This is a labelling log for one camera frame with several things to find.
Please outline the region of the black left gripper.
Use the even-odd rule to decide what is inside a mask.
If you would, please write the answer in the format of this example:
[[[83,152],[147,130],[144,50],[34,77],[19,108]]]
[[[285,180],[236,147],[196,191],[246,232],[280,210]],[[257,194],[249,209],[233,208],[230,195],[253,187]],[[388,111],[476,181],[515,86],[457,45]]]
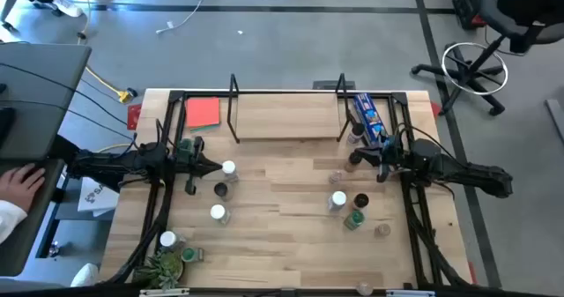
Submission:
[[[184,190],[187,194],[193,196],[197,190],[194,183],[195,178],[203,178],[210,173],[221,171],[222,164],[209,160],[203,155],[204,141],[200,136],[193,137],[191,140],[193,143],[192,152],[178,150],[178,144],[176,145],[175,170],[177,173],[189,175]]]

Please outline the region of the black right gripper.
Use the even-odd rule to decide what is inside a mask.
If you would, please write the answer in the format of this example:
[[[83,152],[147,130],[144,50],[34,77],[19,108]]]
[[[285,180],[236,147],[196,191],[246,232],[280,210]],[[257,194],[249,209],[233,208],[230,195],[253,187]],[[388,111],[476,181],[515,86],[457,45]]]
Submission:
[[[357,153],[372,167],[379,167],[378,182],[385,182],[391,175],[411,171],[407,164],[407,151],[397,136],[389,136],[382,148],[365,146],[358,148]]]

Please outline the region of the white-lid bagel seasoning jar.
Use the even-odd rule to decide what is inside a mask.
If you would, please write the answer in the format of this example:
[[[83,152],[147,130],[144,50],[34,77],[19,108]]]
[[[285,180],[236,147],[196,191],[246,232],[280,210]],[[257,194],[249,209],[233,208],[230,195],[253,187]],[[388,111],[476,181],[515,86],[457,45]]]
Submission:
[[[344,191],[334,191],[328,198],[329,213],[336,213],[342,210],[347,202],[347,195]]]
[[[226,160],[222,163],[222,172],[228,182],[236,182],[239,180],[237,167],[232,160]]]
[[[219,223],[226,225],[231,217],[231,212],[223,204],[215,204],[210,209],[211,217]]]
[[[176,251],[186,244],[184,237],[174,231],[166,231],[160,236],[160,245],[163,249]]]

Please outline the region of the black-lid jar yellow-green label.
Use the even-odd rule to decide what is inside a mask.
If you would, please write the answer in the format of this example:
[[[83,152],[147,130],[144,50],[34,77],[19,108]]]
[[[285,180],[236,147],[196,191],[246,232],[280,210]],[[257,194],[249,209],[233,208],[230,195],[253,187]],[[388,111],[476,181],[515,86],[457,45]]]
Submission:
[[[225,182],[218,182],[215,186],[214,186],[214,193],[223,201],[223,202],[229,202],[234,195],[234,192],[232,191],[232,187]]]

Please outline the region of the person's forearm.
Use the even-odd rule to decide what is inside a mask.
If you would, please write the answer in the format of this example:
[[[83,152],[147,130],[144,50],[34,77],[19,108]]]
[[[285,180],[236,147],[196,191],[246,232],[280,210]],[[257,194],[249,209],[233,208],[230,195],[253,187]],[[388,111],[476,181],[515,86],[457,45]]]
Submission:
[[[27,213],[5,200],[0,200],[0,244],[2,244],[13,232],[15,227],[25,218]]]

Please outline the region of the blue plastic wrap box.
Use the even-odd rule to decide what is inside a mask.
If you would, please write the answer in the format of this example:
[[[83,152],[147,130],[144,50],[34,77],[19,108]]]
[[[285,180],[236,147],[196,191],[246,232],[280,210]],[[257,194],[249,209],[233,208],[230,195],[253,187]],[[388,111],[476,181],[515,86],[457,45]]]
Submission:
[[[367,93],[356,94],[353,104],[364,126],[364,137],[369,145],[383,145],[388,134],[373,99]]]

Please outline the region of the green succulent plant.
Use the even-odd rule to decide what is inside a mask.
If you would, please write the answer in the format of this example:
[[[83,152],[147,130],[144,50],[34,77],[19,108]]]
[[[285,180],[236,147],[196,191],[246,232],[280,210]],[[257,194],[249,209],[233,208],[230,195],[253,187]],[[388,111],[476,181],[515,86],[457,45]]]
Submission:
[[[132,281],[143,284],[146,289],[174,289],[182,276],[183,267],[178,252],[161,249],[135,269]]]

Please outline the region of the white printed bag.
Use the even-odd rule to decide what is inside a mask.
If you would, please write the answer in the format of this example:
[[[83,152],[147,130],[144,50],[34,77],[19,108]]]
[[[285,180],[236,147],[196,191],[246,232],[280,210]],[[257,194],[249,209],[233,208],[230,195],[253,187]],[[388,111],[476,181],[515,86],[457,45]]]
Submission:
[[[84,177],[78,200],[78,212],[91,213],[95,218],[113,211],[119,199],[119,193],[109,187]]]

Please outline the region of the white rounded object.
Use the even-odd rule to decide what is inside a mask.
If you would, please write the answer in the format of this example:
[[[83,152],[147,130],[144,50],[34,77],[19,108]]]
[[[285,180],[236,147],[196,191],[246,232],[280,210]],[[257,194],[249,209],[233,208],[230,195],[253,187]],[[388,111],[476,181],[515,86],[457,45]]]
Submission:
[[[85,264],[74,276],[70,287],[93,286],[98,282],[99,271],[96,264]]]

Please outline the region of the person's hand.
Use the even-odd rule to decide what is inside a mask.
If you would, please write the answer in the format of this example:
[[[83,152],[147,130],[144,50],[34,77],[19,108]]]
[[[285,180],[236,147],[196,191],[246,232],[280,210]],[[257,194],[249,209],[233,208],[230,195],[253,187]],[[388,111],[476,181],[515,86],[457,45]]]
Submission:
[[[45,169],[34,163],[15,167],[0,175],[0,200],[29,212],[37,191],[45,182]]]

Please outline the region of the dark grey desk top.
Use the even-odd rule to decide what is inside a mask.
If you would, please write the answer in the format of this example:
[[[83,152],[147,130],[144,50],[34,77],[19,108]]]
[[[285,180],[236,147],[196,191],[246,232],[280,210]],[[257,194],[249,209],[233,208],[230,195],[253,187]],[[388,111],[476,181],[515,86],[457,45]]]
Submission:
[[[62,160],[44,160],[37,166],[46,170],[45,182],[35,194],[28,216],[0,244],[0,277],[18,276],[23,271],[44,215],[56,192],[64,163]]]

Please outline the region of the black desk device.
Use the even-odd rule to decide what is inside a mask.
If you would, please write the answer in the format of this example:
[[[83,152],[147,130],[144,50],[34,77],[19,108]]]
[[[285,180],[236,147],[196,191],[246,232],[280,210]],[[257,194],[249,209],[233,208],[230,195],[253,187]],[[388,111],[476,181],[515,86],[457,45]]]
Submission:
[[[11,132],[15,122],[16,110],[11,107],[0,107],[0,148]]]

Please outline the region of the person's white shoe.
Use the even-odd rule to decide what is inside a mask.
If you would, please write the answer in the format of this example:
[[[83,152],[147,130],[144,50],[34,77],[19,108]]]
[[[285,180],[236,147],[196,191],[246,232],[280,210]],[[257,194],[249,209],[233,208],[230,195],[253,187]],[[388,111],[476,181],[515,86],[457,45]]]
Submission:
[[[55,5],[58,10],[73,18],[78,18],[84,14],[80,7],[69,0],[53,0],[52,4]]]

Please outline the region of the black office chair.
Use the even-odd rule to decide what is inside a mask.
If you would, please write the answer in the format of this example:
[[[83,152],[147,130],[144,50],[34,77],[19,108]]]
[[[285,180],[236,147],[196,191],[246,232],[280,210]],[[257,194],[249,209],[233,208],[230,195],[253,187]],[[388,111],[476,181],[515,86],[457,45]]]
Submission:
[[[454,87],[442,104],[440,115],[446,115],[461,93],[482,97],[491,105],[489,114],[496,116],[505,107],[494,94],[508,83],[508,66],[499,55],[504,41],[509,53],[523,56],[534,45],[564,40],[564,0],[480,0],[479,17],[499,34],[486,45],[454,42],[444,49],[438,66],[418,64],[411,73],[421,71],[445,77]]]

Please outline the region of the silver metal bracket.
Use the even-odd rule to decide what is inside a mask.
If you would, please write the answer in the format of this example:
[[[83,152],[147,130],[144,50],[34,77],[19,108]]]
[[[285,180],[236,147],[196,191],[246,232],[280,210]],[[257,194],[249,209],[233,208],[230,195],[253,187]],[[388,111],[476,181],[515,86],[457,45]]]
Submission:
[[[386,297],[436,297],[434,291],[421,291],[421,290],[387,290]]]
[[[140,290],[138,297],[182,297],[189,295],[190,290],[188,288],[173,288]]]

